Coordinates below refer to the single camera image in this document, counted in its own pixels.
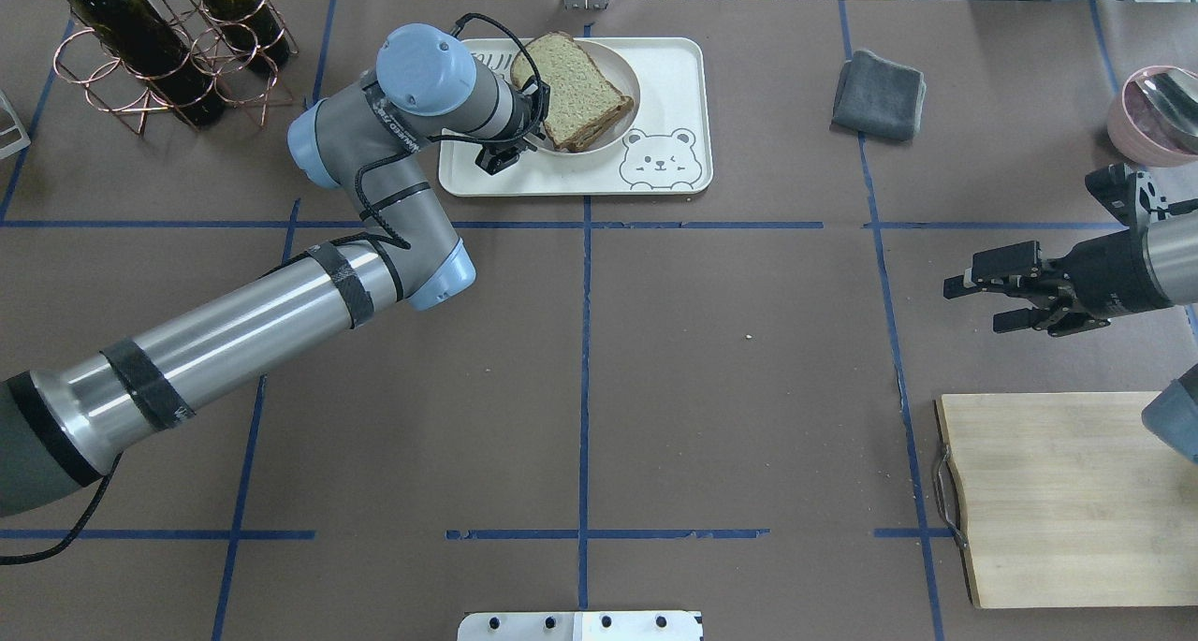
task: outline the gray cloth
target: gray cloth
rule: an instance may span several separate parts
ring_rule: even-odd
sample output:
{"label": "gray cloth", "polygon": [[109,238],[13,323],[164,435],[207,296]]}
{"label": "gray cloth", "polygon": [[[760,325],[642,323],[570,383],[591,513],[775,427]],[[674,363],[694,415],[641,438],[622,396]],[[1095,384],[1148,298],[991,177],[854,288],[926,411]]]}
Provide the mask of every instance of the gray cloth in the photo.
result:
{"label": "gray cloth", "polygon": [[888,139],[912,139],[924,111],[924,73],[858,49],[840,71],[831,121]]}

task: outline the bear drawing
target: bear drawing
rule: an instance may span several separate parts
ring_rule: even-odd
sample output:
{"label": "bear drawing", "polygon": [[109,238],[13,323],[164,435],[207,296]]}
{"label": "bear drawing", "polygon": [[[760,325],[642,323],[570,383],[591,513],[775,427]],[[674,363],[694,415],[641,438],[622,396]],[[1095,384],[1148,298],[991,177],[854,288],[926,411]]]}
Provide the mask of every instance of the bear drawing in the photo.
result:
{"label": "bear drawing", "polygon": [[690,129],[674,129],[672,134],[631,129],[623,141],[619,176],[630,189],[695,189],[703,176],[703,167],[695,156],[695,133]]}

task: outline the gray table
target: gray table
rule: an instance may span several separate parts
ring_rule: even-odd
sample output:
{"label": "gray table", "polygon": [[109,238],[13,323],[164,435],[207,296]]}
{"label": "gray table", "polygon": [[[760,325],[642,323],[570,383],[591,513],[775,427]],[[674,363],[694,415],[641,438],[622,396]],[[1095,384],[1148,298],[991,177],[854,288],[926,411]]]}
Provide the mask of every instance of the gray table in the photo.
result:
{"label": "gray table", "polygon": [[[710,188],[444,194],[473,288],[131,449],[84,540],[2,572],[0,636],[453,639],[467,611],[682,607],[708,639],[1191,637],[1192,609],[974,610],[927,474],[937,394],[1158,389],[1198,359],[1181,309],[1049,340],[990,333],[1010,301],[940,297],[980,249],[1109,231],[1082,177],[1119,161],[1113,79],[1194,66],[1198,8],[559,2],[282,1],[302,48],[285,78],[328,95],[398,24],[464,11],[526,36],[689,36]],[[300,107],[134,139],[48,83],[62,2],[2,0],[0,19],[22,22],[0,86],[36,138],[0,163],[0,376],[350,232],[349,204],[289,162]],[[830,128],[861,47],[925,71],[914,143]],[[1198,191],[1193,168],[1160,181]],[[4,520],[0,549],[46,545],[87,497]]]}

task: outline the white tray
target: white tray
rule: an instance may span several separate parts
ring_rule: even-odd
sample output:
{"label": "white tray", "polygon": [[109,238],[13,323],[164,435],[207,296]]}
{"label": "white tray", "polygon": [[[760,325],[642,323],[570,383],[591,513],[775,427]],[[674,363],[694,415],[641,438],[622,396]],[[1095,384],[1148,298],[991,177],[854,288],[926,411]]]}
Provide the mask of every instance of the white tray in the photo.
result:
{"label": "white tray", "polygon": [[[441,143],[437,175],[456,196],[536,194],[694,194],[712,181],[703,53],[686,38],[579,38],[635,111],[589,151],[539,147],[506,171],[476,167],[477,145]],[[471,40],[466,48],[504,79],[516,54],[509,40]]]}

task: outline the blue joint cap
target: blue joint cap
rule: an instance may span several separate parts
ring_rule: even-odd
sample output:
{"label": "blue joint cap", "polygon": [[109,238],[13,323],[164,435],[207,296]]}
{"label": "blue joint cap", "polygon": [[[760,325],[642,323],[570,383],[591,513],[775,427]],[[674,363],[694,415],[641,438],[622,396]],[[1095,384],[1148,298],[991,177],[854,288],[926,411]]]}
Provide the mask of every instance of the blue joint cap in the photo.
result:
{"label": "blue joint cap", "polygon": [[375,59],[379,86],[399,109],[436,117],[474,91],[474,56],[466,44],[430,24],[406,24],[387,36]]}
{"label": "blue joint cap", "polygon": [[474,283],[474,262],[470,261],[466,244],[459,238],[458,246],[449,252],[446,261],[441,262],[437,271],[434,271],[432,277],[424,282],[419,290],[412,292],[407,302],[417,312],[431,309],[470,288],[470,284]]}
{"label": "blue joint cap", "polygon": [[1179,454],[1198,464],[1198,404],[1173,381],[1144,407],[1144,425]]}
{"label": "blue joint cap", "polygon": [[316,104],[305,109],[303,115],[296,117],[296,121],[288,126],[288,150],[291,151],[291,158],[295,159],[296,167],[307,173],[309,181],[323,186],[323,188],[335,189],[338,188],[337,181],[328,175],[328,169],[325,168],[325,162],[320,158],[320,147],[316,145],[316,111],[321,103],[325,103],[323,98],[316,101]]}

